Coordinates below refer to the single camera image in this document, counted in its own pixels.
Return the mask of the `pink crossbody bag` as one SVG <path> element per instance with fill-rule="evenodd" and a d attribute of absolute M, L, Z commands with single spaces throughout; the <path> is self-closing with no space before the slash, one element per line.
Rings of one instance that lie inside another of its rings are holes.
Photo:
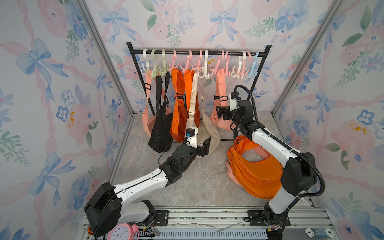
<path fill-rule="evenodd" d="M 223 130 L 231 131 L 230 125 L 232 122 L 230 120 L 224 120 L 223 118 L 219 119 L 216 107 L 227 107 L 228 106 L 228 94 L 226 89 L 226 78 L 225 78 L 225 69 L 220 69 L 217 71 L 217 80 L 216 80 L 216 93 L 214 96 L 214 109 L 211 114 L 212 123 Z"/>
<path fill-rule="evenodd" d="M 266 150 L 265 150 L 263 147 L 261 147 L 261 146 L 255 147 L 255 148 L 253 148 L 253 150 L 254 150 L 258 155 L 261 156 L 261 161 L 262 161 L 262 160 L 265 160 L 265 159 L 267 159 L 268 157 L 271 156 L 271 154 L 270 154 L 268 151 L 266 151 Z M 241 184 L 238 182 L 238 180 L 236 179 L 236 177 L 235 177 L 235 175 L 234 175 L 234 173 L 233 173 L 233 171 L 232 171 L 232 168 L 231 168 L 231 166 L 230 166 L 230 162 L 229 162 L 229 160 L 226 161 L 226 166 L 227 166 L 227 175 L 228 175 L 228 177 L 229 177 L 234 183 L 236 183 L 237 185 L 241 186 Z"/>
<path fill-rule="evenodd" d="M 146 98 L 146 106 L 145 106 L 145 109 L 143 111 L 143 115 L 142 115 L 142 122 L 143 122 L 143 130 L 149 135 L 151 136 L 152 134 L 152 130 L 153 130 L 153 127 L 154 127 L 154 124 L 155 124 L 155 120 L 156 120 L 156 116 L 152 116 L 150 118 L 149 116 L 149 100 L 150 100 L 150 93 L 151 93 L 151 82 L 152 82 L 152 78 L 151 76 L 149 76 L 148 74 L 145 74 L 145 91 L 146 91 L 146 95 L 147 95 L 147 98 Z"/>

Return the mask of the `orange crossbody bag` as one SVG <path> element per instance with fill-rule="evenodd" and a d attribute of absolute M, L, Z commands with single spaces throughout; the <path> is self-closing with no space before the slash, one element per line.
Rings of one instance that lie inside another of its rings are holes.
<path fill-rule="evenodd" d="M 184 74 L 178 69 L 171 71 L 172 83 L 175 90 L 175 106 L 170 134 L 178 143 L 182 143 L 185 137 L 194 75 L 194 70 L 187 70 Z"/>
<path fill-rule="evenodd" d="M 253 148 L 258 146 L 247 137 L 239 136 L 227 156 L 241 187 L 256 198 L 271 200 L 282 186 L 283 166 L 273 155 L 258 162 L 250 162 L 243 157 L 245 152 L 254 151 Z"/>

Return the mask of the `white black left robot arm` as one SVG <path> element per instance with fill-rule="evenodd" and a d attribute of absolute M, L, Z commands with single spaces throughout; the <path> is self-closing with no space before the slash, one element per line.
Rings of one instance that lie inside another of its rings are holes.
<path fill-rule="evenodd" d="M 106 182 L 100 185 L 84 207 L 91 234 L 98 239 L 119 224 L 151 222 L 156 214 L 152 204 L 149 201 L 133 204 L 133 201 L 178 181 L 197 156 L 209 154 L 210 143 L 211 138 L 202 146 L 184 143 L 153 172 L 125 184 L 112 186 Z"/>

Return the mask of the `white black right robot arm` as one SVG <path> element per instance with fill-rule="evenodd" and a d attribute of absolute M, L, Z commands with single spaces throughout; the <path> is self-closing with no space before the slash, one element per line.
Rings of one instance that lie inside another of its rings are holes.
<path fill-rule="evenodd" d="M 287 223 L 290 209 L 316 183 L 325 190 L 324 180 L 316 168 L 315 158 L 309 153 L 286 145 L 265 128 L 257 119 L 254 106 L 249 101 L 234 101 L 231 106 L 217 106 L 219 119 L 232 120 L 241 135 L 229 148 L 227 174 L 250 195 L 267 199 L 263 213 L 248 216 L 247 222 L 265 224 L 276 228 Z"/>

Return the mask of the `beige crossbody bag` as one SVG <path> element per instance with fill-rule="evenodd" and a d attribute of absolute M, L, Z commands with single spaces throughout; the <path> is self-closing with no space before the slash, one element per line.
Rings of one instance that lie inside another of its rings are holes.
<path fill-rule="evenodd" d="M 221 136 L 211 119 L 205 114 L 205 109 L 202 109 L 201 112 L 199 111 L 198 103 L 199 100 L 204 101 L 204 96 L 198 96 L 198 80 L 199 76 L 195 73 L 192 81 L 192 96 L 189 105 L 190 109 L 188 111 L 186 129 L 190 127 L 198 128 L 198 145 L 202 145 L 208 137 L 212 137 L 209 152 L 209 154 L 211 154 L 218 147 L 221 141 Z"/>

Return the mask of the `black crossbody bag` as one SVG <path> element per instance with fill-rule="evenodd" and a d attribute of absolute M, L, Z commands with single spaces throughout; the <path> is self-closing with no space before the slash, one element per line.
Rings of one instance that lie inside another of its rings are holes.
<path fill-rule="evenodd" d="M 170 134 L 172 126 L 173 113 L 169 108 L 169 100 L 167 91 L 170 84 L 171 74 L 165 75 L 165 87 L 163 88 L 163 79 L 160 76 L 156 77 L 156 118 L 152 129 L 149 146 L 156 152 L 167 152 L 173 137 Z"/>

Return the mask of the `light blue hook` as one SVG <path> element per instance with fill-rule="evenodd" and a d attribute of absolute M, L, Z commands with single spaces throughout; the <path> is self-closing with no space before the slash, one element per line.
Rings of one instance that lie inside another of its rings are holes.
<path fill-rule="evenodd" d="M 254 56 L 254 62 L 248 72 L 249 76 L 251 77 L 255 77 L 258 73 L 258 69 L 256 68 L 256 64 L 258 63 L 258 57 L 259 57 L 259 52 L 256 52 Z"/>

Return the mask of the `white hook leftmost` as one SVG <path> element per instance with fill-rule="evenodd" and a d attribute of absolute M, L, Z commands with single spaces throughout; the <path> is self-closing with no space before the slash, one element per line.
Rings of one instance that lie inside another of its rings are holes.
<path fill-rule="evenodd" d="M 150 63 L 149 63 L 149 60 L 148 60 L 148 57 L 147 57 L 147 51 L 148 49 L 143 49 L 143 59 L 145 61 L 145 64 L 142 63 L 142 70 L 141 70 L 141 73 L 142 75 L 148 75 L 150 76 Z"/>

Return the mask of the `black clothes rack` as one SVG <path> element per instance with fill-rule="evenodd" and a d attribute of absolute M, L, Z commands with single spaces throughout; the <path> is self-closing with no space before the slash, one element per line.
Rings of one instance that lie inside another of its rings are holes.
<path fill-rule="evenodd" d="M 259 65 L 259 69 L 261 69 L 264 65 L 264 62 L 268 56 L 268 53 L 270 51 L 271 46 L 268 45 L 264 52 L 259 53 L 259 57 L 262 58 L 261 63 Z M 170 73 L 173 69 L 181 70 L 184 74 L 187 70 L 194 70 L 195 73 L 198 74 L 199 78 L 206 78 L 210 79 L 212 75 L 217 76 L 217 71 L 220 70 L 219 68 L 210 69 L 208 67 L 208 57 L 210 55 L 219 56 L 221 60 L 226 61 L 227 63 L 230 60 L 230 57 L 232 55 L 239 56 L 240 62 L 238 66 L 237 71 L 230 71 L 228 66 L 225 66 L 223 69 L 225 69 L 225 75 L 232 77 L 232 78 L 240 78 L 244 76 L 248 76 L 249 70 L 246 70 L 245 68 L 245 60 L 247 58 L 254 58 L 256 53 L 248 53 L 248 52 L 234 52 L 231 53 L 230 51 L 224 52 L 218 52 L 218 51 L 209 51 L 209 50 L 201 50 L 199 52 L 197 51 L 166 51 L 161 50 L 158 51 L 156 49 L 153 49 L 151 51 L 151 55 L 154 56 L 155 54 L 162 55 L 162 61 L 163 66 L 162 68 L 157 68 L 157 62 L 153 60 L 153 63 L 150 64 L 150 76 L 152 78 L 151 82 L 151 93 L 150 93 L 150 100 L 149 100 L 149 116 L 150 118 L 152 116 L 156 116 L 156 77 L 160 76 L 163 79 L 163 88 L 165 87 L 165 75 L 166 73 Z M 137 67 L 137 70 L 140 75 L 140 80 L 143 84 L 143 87 L 145 85 L 145 75 L 142 75 L 141 70 L 142 67 L 139 67 L 139 64 L 137 60 L 134 60 L 134 64 Z M 167 91 L 167 97 L 169 100 L 169 108 L 171 112 L 174 112 L 174 106 L 175 106 L 175 90 L 172 83 L 172 77 L 170 78 L 170 84 Z M 233 123 L 230 125 L 231 131 L 234 133 L 234 137 L 238 137 L 238 127 L 236 127 Z"/>

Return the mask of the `pink alarm clock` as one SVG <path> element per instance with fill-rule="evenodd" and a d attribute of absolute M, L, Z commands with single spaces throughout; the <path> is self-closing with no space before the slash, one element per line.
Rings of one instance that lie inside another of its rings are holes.
<path fill-rule="evenodd" d="M 107 240 L 138 240 L 139 235 L 138 225 L 119 224 L 108 233 Z"/>

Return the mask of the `white poker chips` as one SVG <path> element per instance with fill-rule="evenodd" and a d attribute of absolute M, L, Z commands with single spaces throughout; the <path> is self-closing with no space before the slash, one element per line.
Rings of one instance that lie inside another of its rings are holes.
<path fill-rule="evenodd" d="M 317 229 L 311 229 L 311 228 L 305 228 L 305 234 L 309 238 L 320 238 L 320 239 L 334 239 L 335 238 L 335 232 L 330 228 L 317 228 Z"/>

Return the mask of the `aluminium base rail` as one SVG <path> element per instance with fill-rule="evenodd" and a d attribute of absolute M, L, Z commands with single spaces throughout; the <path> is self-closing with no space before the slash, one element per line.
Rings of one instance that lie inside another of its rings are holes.
<path fill-rule="evenodd" d="M 258 207 L 166 207 L 159 211 L 153 226 L 140 228 L 140 240 L 308 240 L 305 230 L 331 229 L 335 240 L 339 236 L 325 209 L 294 207 L 288 214 L 288 224 L 279 236 L 262 222 L 246 222 L 257 217 Z"/>

